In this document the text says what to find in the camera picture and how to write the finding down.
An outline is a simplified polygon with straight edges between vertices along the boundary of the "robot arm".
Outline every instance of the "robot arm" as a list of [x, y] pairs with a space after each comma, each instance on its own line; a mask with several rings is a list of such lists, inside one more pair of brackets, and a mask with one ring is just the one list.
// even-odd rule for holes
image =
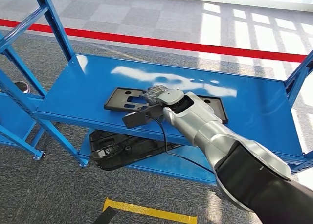
[[265, 224], [313, 222], [313, 191], [292, 181], [279, 157], [222, 124], [192, 92], [173, 89], [157, 98], [166, 120], [207, 157], [217, 186], [234, 205]]

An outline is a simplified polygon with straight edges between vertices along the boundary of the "lower shelf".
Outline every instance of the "lower shelf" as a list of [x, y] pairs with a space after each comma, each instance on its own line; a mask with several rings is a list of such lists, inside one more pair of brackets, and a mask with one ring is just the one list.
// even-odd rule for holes
[[[38, 106], [41, 101], [33, 98], [32, 100], [35, 106]], [[0, 93], [0, 124], [20, 139], [26, 140], [35, 122], [8, 95]], [[15, 146], [14, 143], [2, 135], [0, 144]]]

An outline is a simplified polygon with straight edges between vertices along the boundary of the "black plastic part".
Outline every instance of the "black plastic part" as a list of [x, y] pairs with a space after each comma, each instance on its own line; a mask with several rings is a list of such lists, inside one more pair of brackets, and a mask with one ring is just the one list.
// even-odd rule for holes
[[[104, 104], [104, 109], [120, 112], [139, 112], [149, 107], [148, 103], [143, 102], [143, 98], [140, 98], [141, 94], [143, 94], [143, 90], [140, 89], [117, 87]], [[140, 101], [129, 101], [132, 97]], [[221, 98], [200, 95], [198, 95], [198, 97], [211, 106], [214, 110], [214, 114], [220, 118], [223, 124], [228, 124], [228, 117]]]
[[153, 118], [159, 118], [163, 115], [163, 107], [161, 105], [155, 105], [151, 107], [147, 107], [146, 109], [141, 110], [140, 112], [134, 112], [133, 114], [128, 114], [123, 117], [123, 122], [128, 129], [145, 125], [152, 121], [151, 118], [147, 116], [151, 116]]
[[313, 223], [313, 191], [274, 173], [238, 142], [216, 171], [226, 190], [264, 224]]
[[[151, 140], [141, 137], [116, 134], [112, 132], [95, 130], [89, 136], [91, 147], [91, 159], [103, 170], [112, 171], [124, 167], [135, 161], [158, 155], [165, 152], [163, 141]], [[179, 147], [179, 144], [167, 143], [167, 150]], [[113, 152], [102, 158], [93, 156], [103, 148]]]
[[116, 212], [114, 209], [108, 207], [95, 220], [94, 224], [109, 224], [115, 214]]

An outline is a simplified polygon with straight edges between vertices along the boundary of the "blue shelf surface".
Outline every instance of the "blue shelf surface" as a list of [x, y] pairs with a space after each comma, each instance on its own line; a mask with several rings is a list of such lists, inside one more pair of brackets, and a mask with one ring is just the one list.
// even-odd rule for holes
[[[116, 87], [146, 89], [153, 85], [220, 97], [229, 118], [227, 126], [232, 130], [259, 142], [286, 162], [305, 160], [285, 87], [278, 80], [78, 54], [65, 67], [35, 113], [48, 120], [162, 140], [155, 122], [127, 129], [121, 120], [124, 112], [103, 109]], [[163, 125], [169, 142], [189, 145], [167, 122]], [[180, 150], [188, 154], [191, 149]], [[146, 161], [157, 163], [167, 156]], [[185, 163], [184, 168], [192, 166]], [[138, 162], [136, 166], [144, 164]]]
[[[30, 99], [35, 106], [38, 106], [41, 101], [36, 98]], [[22, 140], [26, 140], [35, 124], [35, 121], [8, 95], [0, 93], [0, 124]], [[2, 135], [0, 135], [0, 144], [15, 145]]]

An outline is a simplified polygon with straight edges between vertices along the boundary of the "blue shelf upright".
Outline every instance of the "blue shelf upright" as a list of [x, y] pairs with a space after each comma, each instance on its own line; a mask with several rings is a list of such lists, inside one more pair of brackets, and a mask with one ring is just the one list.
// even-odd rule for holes
[[[2, 116], [0, 119], [0, 134], [3, 136], [0, 138], [1, 143], [12, 146], [17, 145], [34, 154], [35, 158], [40, 158], [43, 152], [35, 150], [35, 145], [37, 144], [44, 131], [48, 131], [65, 149], [72, 153], [81, 166], [85, 167], [88, 161], [86, 156], [79, 156], [78, 151], [75, 149], [51, 122], [38, 118], [35, 114], [35, 109], [45, 98], [47, 93], [11, 46], [20, 35], [27, 30], [41, 16], [44, 15], [67, 60], [70, 60], [74, 55], [74, 51], [70, 46], [51, 0], [37, 1], [39, 5], [38, 9], [8, 32], [5, 37], [0, 36], [0, 54], [5, 55], [10, 61], [15, 64], [39, 94], [23, 94], [0, 69], [0, 89], [5, 93], [0, 95], [2, 104], [0, 113]], [[31, 144], [26, 143], [24, 140], [32, 129], [35, 123], [38, 123], [41, 129], [39, 130]]]
[[[155, 122], [127, 129], [122, 121], [125, 113], [103, 109], [104, 102], [115, 87], [146, 89], [161, 84], [197, 95], [220, 97], [230, 129], [275, 153], [288, 163], [293, 174], [313, 167], [313, 152], [302, 153], [291, 114], [301, 86], [312, 71], [313, 51], [286, 81], [75, 54], [51, 0], [37, 1], [39, 8], [0, 41], [0, 53], [5, 54], [15, 36], [44, 15], [68, 63], [50, 91], [41, 93], [38, 105], [33, 103], [32, 96], [18, 91], [2, 72], [0, 72], [0, 88], [51, 133], [81, 166], [86, 166], [90, 155], [88, 135], [80, 150], [75, 150], [50, 121], [90, 128], [88, 133], [91, 129], [99, 129], [162, 140], [163, 134]], [[209, 167], [198, 148], [189, 146], [190, 143], [185, 137], [167, 122], [163, 126], [169, 142], [184, 145], [174, 149], [176, 153]], [[205, 170], [165, 153], [130, 167], [176, 178], [215, 182], [213, 175]]]

